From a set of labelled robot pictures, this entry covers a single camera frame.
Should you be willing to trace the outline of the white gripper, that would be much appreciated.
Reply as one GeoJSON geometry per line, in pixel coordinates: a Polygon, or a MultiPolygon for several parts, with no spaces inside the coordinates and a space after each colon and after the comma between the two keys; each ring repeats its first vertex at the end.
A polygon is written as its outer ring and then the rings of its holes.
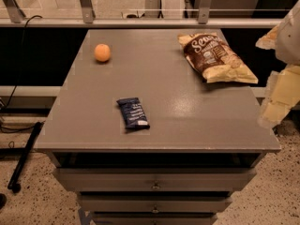
{"type": "Polygon", "coordinates": [[[280,25],[260,37],[255,46],[276,49],[276,58],[287,65],[280,72],[272,71],[265,88],[258,124],[274,128],[300,102],[300,0],[288,12],[280,25]]]}

